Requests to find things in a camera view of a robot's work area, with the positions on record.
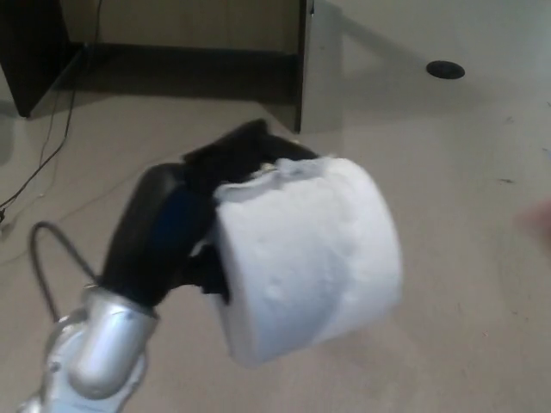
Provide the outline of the person's bare hand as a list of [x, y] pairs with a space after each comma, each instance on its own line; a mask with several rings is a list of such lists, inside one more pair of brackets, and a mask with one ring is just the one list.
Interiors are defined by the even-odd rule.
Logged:
[[538, 237], [545, 243], [550, 243], [551, 229], [551, 202], [544, 200], [521, 213], [517, 218], [518, 224], [527, 232]]

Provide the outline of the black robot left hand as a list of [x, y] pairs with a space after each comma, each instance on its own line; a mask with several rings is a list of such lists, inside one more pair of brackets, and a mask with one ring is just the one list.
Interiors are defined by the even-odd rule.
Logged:
[[216, 222], [215, 190], [248, 181], [265, 163], [316, 156], [275, 136], [258, 119], [184, 154], [179, 163], [151, 167], [117, 225], [99, 286], [145, 307], [157, 306], [170, 290], [187, 285], [229, 303], [219, 252], [213, 243], [200, 245]]

